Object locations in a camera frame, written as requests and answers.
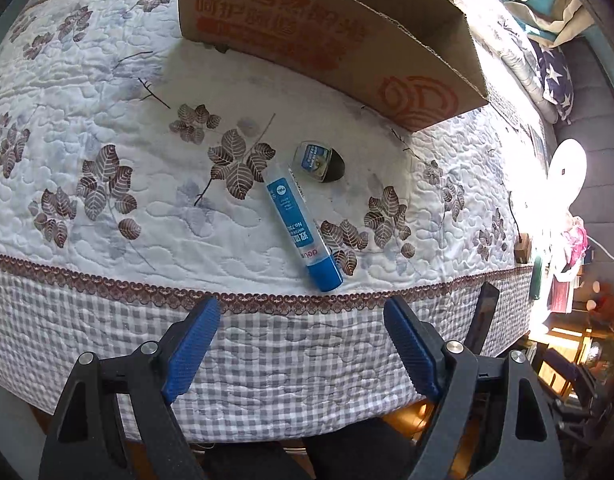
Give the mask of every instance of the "cardboard box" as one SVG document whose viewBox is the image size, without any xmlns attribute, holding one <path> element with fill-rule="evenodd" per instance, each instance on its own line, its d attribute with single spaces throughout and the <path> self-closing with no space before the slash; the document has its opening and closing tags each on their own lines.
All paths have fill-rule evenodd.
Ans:
<svg viewBox="0 0 614 480">
<path fill-rule="evenodd" d="M 487 103 L 466 20 L 447 0 L 179 0 L 179 6 L 187 39 L 226 44 L 301 72 L 410 131 Z"/>
</svg>

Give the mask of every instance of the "red logo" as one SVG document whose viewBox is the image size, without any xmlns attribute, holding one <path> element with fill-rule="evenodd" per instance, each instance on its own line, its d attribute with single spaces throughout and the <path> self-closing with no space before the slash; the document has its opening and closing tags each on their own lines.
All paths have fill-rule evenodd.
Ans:
<svg viewBox="0 0 614 480">
<path fill-rule="evenodd" d="M 458 97 L 451 88 L 424 76 L 409 76 L 406 82 L 386 77 L 378 96 L 392 110 L 389 118 L 412 131 L 449 119 L 458 109 Z"/>
</svg>

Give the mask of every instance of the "cable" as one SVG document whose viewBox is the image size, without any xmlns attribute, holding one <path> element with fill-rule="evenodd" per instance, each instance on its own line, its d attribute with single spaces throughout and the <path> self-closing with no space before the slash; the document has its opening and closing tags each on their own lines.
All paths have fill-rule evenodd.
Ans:
<svg viewBox="0 0 614 480">
<path fill-rule="evenodd" d="M 614 261 L 614 257 L 609 253 L 607 249 L 605 249 L 602 245 L 600 245 L 596 240 L 591 238 L 589 235 L 587 235 L 587 238 L 589 238 L 594 244 L 600 247 L 607 254 L 607 256 L 609 256 Z"/>
</svg>

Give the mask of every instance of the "screw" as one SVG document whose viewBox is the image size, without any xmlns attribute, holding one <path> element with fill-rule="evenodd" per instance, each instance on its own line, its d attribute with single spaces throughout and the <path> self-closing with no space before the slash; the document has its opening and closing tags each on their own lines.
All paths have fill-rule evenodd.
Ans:
<svg viewBox="0 0 614 480">
<path fill-rule="evenodd" d="M 147 341 L 140 347 L 140 351 L 146 355 L 151 355 L 155 353 L 156 350 L 158 350 L 158 343 L 155 341 Z"/>
<path fill-rule="evenodd" d="M 88 365 L 93 360 L 94 360 L 94 355 L 91 352 L 85 352 L 84 354 L 81 354 L 80 357 L 78 358 L 78 362 L 81 365 Z"/>
<path fill-rule="evenodd" d="M 517 363 L 523 363 L 523 362 L 526 361 L 526 357 L 519 350 L 512 350 L 512 352 L 511 352 L 511 359 L 513 359 Z"/>
<path fill-rule="evenodd" d="M 465 347 L 460 341 L 448 341 L 447 350 L 452 354 L 461 354 Z"/>
</svg>

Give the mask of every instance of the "blue glue stick cap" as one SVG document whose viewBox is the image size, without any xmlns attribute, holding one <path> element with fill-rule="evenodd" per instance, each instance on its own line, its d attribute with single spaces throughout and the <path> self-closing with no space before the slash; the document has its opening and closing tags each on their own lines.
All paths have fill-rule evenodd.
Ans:
<svg viewBox="0 0 614 480">
<path fill-rule="evenodd" d="M 307 270 L 322 292 L 334 290 L 343 283 L 342 274 L 340 274 L 334 259 L 330 255 L 317 264 L 307 266 Z"/>
</svg>

